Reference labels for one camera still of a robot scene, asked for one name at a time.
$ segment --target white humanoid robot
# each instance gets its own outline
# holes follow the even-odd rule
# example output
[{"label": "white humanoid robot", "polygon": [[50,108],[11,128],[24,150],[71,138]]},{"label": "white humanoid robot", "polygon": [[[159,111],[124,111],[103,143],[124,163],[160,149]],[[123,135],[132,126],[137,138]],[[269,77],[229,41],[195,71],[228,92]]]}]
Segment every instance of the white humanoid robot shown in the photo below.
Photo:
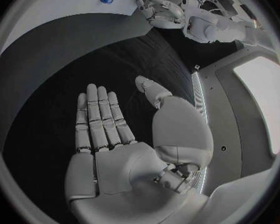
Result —
[{"label": "white humanoid robot", "polygon": [[223,15],[201,9],[205,0],[181,0],[180,6],[168,0],[136,0],[148,22],[158,28],[181,29],[184,36],[199,43],[238,40],[245,45],[260,45],[273,50],[267,33],[247,21],[235,22],[223,9]]},{"label": "white humanoid robot", "polygon": [[212,159],[209,126],[193,105],[158,83],[138,76],[136,86],[158,109],[154,148],[136,141],[114,92],[90,84],[78,98],[77,153],[65,192],[82,223],[160,223],[185,203],[196,213],[206,200],[192,189],[191,174]]}]

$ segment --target robotic hand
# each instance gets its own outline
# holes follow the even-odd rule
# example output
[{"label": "robotic hand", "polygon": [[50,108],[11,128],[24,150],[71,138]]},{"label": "robotic hand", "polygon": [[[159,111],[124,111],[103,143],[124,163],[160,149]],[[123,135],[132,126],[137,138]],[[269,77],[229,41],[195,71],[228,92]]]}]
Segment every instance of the robotic hand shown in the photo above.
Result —
[{"label": "robotic hand", "polygon": [[136,86],[159,109],[155,149],[136,141],[114,92],[90,84],[79,95],[65,195],[82,223],[159,223],[197,195],[191,171],[211,160],[210,130],[190,103],[142,76]]},{"label": "robotic hand", "polygon": [[201,9],[201,0],[181,0],[180,6],[167,0],[136,0],[136,4],[152,26],[182,29],[185,37],[199,43],[239,40],[246,45],[273,49],[264,30],[255,29],[247,22],[234,22],[230,16]]}]

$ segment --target white panel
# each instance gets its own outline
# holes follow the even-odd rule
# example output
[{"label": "white panel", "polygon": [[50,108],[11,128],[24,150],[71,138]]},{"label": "white panel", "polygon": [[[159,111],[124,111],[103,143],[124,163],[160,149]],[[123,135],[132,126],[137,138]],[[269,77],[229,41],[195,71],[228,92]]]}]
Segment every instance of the white panel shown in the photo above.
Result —
[{"label": "white panel", "polygon": [[280,66],[265,57],[257,57],[236,67],[234,73],[258,104],[271,152],[277,154],[280,150]]},{"label": "white panel", "polygon": [[20,36],[46,22],[83,13],[132,15],[136,7],[134,0],[114,0],[112,4],[105,4],[100,0],[36,0],[17,21],[2,52]]}]

